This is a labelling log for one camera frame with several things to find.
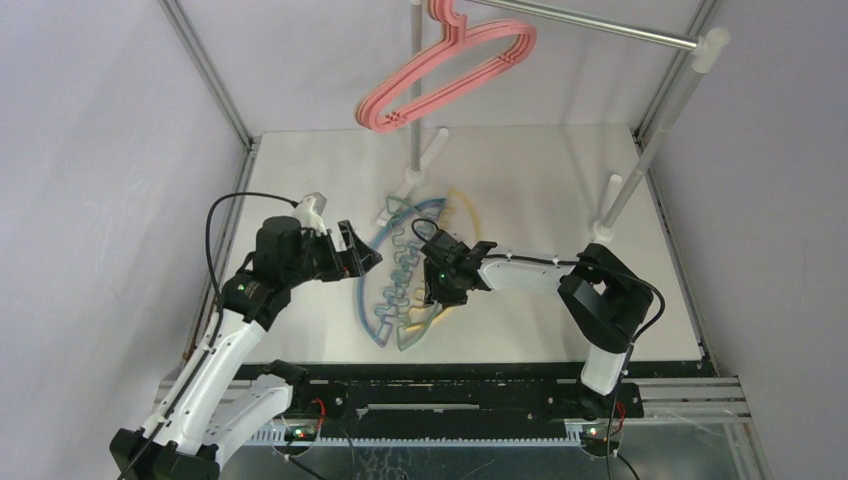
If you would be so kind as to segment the yellow wavy wire hanger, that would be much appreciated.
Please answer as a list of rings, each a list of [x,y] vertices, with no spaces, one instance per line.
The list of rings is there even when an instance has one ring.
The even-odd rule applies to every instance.
[[[437,215],[436,223],[442,229],[449,230],[457,239],[469,245],[482,239],[482,225],[474,204],[456,189],[451,189],[447,200]],[[412,294],[412,304],[408,311],[409,320],[400,326],[399,335],[407,343],[415,343],[427,330],[450,314],[450,307],[425,303],[426,285],[423,267],[417,268],[416,289]]]

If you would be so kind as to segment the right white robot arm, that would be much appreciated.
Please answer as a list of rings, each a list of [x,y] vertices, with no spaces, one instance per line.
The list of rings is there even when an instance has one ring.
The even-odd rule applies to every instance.
[[[609,248],[590,243],[576,256],[532,255],[479,241],[473,246],[438,230],[421,248],[425,304],[463,306],[472,291],[524,291],[562,301],[588,341],[580,373],[579,406],[605,415],[618,400],[616,390],[637,338],[666,302],[661,292],[636,276]]]

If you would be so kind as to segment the green wavy wire hanger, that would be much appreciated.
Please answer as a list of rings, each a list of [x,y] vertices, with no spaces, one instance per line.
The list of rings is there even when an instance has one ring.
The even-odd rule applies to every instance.
[[[388,196],[386,207],[387,239],[392,246],[394,266],[390,284],[382,290],[384,304],[375,312],[393,327],[397,348],[404,352],[423,339],[440,313],[438,307],[424,304],[423,241],[412,224],[424,218],[422,231],[433,233],[437,227],[448,224],[454,208],[445,198],[413,204],[397,196]]]

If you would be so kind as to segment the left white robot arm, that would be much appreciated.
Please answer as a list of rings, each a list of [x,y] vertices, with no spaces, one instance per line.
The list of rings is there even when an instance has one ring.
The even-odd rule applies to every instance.
[[[246,357],[307,282],[362,277],[382,261],[349,221],[342,249],[319,223],[294,216],[264,221],[255,249],[222,287],[219,310],[184,370],[135,430],[120,429],[109,450],[122,479],[217,479],[233,454],[273,417],[305,414],[307,371],[276,360],[227,408],[219,403]]]

